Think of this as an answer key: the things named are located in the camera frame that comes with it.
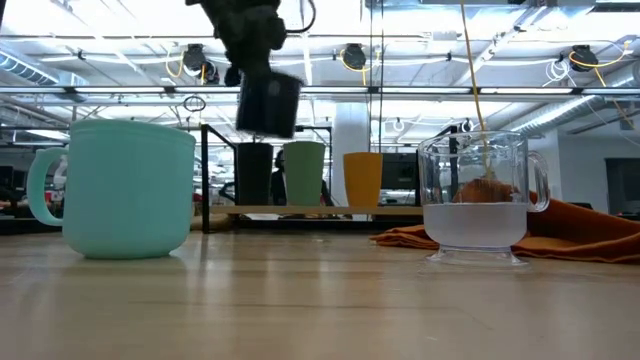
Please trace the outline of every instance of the orange cup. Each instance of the orange cup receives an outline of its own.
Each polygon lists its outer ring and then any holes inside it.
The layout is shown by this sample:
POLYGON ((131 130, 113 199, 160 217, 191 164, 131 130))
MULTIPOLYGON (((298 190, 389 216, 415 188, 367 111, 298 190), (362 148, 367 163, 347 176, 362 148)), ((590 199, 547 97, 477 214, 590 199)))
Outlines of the orange cup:
POLYGON ((378 206, 382 187, 382 154, 345 154, 344 184, 349 206, 378 206))

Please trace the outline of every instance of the ceiling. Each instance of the ceiling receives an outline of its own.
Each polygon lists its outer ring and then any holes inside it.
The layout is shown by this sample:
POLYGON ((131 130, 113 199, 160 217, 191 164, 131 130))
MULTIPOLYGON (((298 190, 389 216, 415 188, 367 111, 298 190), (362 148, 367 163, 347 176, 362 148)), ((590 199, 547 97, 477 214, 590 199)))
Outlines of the ceiling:
MULTIPOLYGON (((311 31, 302 37, 290 37, 282 50, 272 54, 272 65, 278 71, 297 76, 307 85, 362 86, 362 74, 346 69, 339 57, 347 43, 359 43, 367 54, 368 66, 373 64, 373 70, 366 73, 366 85, 470 86, 459 6, 390 7, 383 18, 380 11, 371 14, 360 0, 316 0, 316 5, 317 21, 311 31), (376 52, 381 55, 372 62, 376 52), (447 61, 448 54, 452 61, 447 61)), ((559 81, 552 81, 553 60, 560 54, 566 56, 577 44, 590 45, 600 62, 607 63, 620 57, 628 41, 624 58, 601 69, 605 79, 607 74, 636 61, 640 51, 640 41, 636 40, 640 13, 591 10, 587 5, 539 10, 516 5, 469 6, 469 37, 478 85, 570 86, 571 77, 578 86, 596 86, 593 71, 568 71, 559 81), (514 25, 520 25, 521 31, 513 31, 514 25)), ((308 23, 311 9, 306 0, 302 5, 298 0, 283 0, 279 14, 288 28, 300 28, 308 23)), ((228 66, 224 47, 212 38, 212 33, 200 7, 187 7, 180 0, 8 0, 0 49, 24 55, 33 61, 33 66, 42 69, 76 74, 92 86, 199 85, 197 77, 185 72, 172 77, 166 68, 177 72, 179 55, 187 44, 201 43, 208 58, 224 73, 228 66)), ((33 83, 0 71, 0 85, 33 83)), ((22 95, 16 99, 57 116, 72 116, 70 104, 52 96, 22 95)), ((235 96, 212 95, 206 99, 210 106, 190 120, 206 121, 232 141, 248 140, 233 130, 235 96)), ((183 123, 191 115, 181 107, 171 110, 161 106, 159 103, 165 100, 158 95, 120 99, 96 95, 76 111, 78 118, 134 118, 168 126, 183 123), (96 110, 97 102, 116 105, 122 99, 132 104, 96 110)), ((336 104, 341 101, 345 100, 338 96, 306 98, 300 103, 298 123, 330 125, 336 116, 336 104)), ((355 101, 369 99, 362 96, 355 101)), ((481 110, 489 126, 499 128, 543 105, 540 101, 503 99, 483 101, 481 110)), ((380 113, 378 97, 373 98, 371 109, 371 116, 384 123, 385 144, 416 143, 433 136, 445 124, 477 119, 471 99, 384 100, 380 113)), ((570 133, 601 121, 598 116, 603 114, 611 117, 606 111, 610 109, 576 119, 560 129, 570 133)), ((631 131, 627 136, 637 133, 631 131)), ((575 136, 618 134, 619 125, 613 123, 575 136)), ((297 138, 317 136, 305 132, 297 138)))

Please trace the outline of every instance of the white column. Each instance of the white column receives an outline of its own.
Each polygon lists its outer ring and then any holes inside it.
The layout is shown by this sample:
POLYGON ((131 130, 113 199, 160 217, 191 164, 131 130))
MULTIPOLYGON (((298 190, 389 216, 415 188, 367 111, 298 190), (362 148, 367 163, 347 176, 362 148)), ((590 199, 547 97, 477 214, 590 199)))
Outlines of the white column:
POLYGON ((369 151, 369 111, 366 103, 338 103, 333 121, 333 177, 336 206, 348 206, 344 186, 344 154, 369 151))

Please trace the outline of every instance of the mug handle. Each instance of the mug handle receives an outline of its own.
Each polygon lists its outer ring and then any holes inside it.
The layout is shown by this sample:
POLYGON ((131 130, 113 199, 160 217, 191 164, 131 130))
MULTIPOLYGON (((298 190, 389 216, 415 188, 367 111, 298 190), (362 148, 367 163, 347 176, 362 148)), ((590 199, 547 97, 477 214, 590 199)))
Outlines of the mug handle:
POLYGON ((58 160, 60 156, 68 153, 69 150, 66 148, 38 150, 36 151, 36 158, 29 169, 29 175, 27 176, 29 208, 33 216, 45 225, 62 226, 62 219, 53 216, 44 201, 44 182, 49 166, 58 160))
POLYGON ((533 164, 533 172, 536 181, 536 193, 538 199, 534 204, 529 198, 529 212, 543 212, 549 206, 551 191, 549 190, 549 179, 547 178, 547 162, 542 155, 535 151, 529 151, 529 161, 533 164))

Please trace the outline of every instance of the wooden shelf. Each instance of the wooden shelf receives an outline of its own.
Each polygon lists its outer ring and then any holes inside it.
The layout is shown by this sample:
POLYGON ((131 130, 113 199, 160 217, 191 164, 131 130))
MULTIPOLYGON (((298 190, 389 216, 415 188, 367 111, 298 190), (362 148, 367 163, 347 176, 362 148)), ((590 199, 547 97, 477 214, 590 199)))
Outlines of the wooden shelf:
POLYGON ((328 206, 212 206, 212 214, 322 214, 322 215, 422 215, 415 206, 328 207, 328 206))

